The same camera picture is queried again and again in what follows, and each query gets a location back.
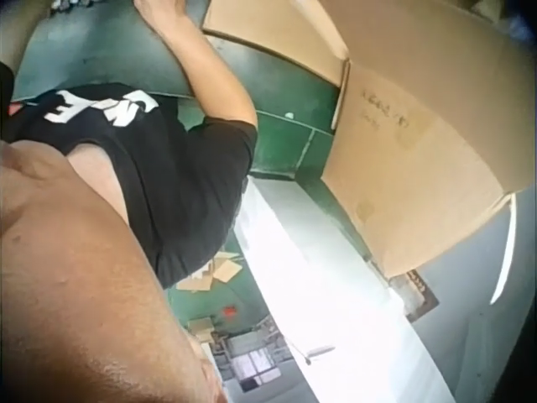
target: hand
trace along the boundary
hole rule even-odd
[[[146,24],[161,36],[186,17],[185,0],[133,0]]]

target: window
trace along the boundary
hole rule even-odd
[[[241,385],[251,384],[253,380],[257,386],[260,386],[281,376],[281,372],[266,348],[235,357],[232,359],[232,365]]]

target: white light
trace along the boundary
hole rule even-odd
[[[517,197],[514,194],[511,195],[509,210],[511,211],[511,218],[509,220],[509,229],[507,232],[507,242],[505,243],[505,253],[503,254],[502,269],[500,271],[500,276],[498,277],[498,283],[496,284],[496,290],[494,290],[493,298],[490,300],[490,305],[494,304],[494,302],[496,302],[502,295],[503,289],[507,284],[511,264],[513,263],[514,239],[517,232]]]

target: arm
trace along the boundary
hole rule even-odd
[[[185,14],[185,0],[134,0],[143,19],[180,62],[203,112],[257,127],[250,96]]]
[[[128,226],[56,150],[0,151],[2,397],[210,402]]]

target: red object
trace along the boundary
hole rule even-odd
[[[226,306],[222,309],[222,313],[224,314],[224,317],[234,317],[237,315],[237,308],[235,306]]]
[[[9,109],[8,109],[8,116],[12,116],[14,115],[15,113],[17,113],[19,111],[19,109],[21,109],[23,107],[23,104],[22,103],[12,103],[11,105],[9,105]]]

